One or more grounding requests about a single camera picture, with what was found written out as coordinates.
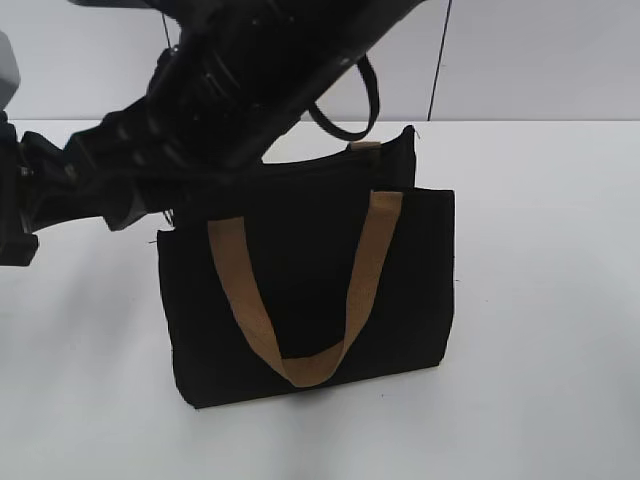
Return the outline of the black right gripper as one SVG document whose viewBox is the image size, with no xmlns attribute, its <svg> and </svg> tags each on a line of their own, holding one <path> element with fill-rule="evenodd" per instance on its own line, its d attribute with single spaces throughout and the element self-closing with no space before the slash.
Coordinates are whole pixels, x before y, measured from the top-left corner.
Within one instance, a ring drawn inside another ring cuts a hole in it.
<svg viewBox="0 0 640 480">
<path fill-rule="evenodd" d="M 182 145 L 150 113 L 144 97 L 74 133 L 63 159 L 74 192 L 95 199 L 98 215 L 112 231 L 148 214 L 181 208 L 235 174 L 212 156 Z"/>
</svg>

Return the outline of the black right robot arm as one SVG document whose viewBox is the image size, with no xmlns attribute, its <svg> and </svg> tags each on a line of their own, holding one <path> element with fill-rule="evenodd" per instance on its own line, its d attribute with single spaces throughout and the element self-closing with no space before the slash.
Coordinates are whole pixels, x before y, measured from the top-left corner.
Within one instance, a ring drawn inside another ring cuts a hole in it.
<svg viewBox="0 0 640 480">
<path fill-rule="evenodd" d="M 121 230 L 237 181 L 305 113 L 335 137 L 317 100 L 357 68 L 379 114 L 368 51 L 413 1 L 153 1 L 175 20 L 145 95 L 74 134 L 64 156 L 72 200 Z"/>
</svg>

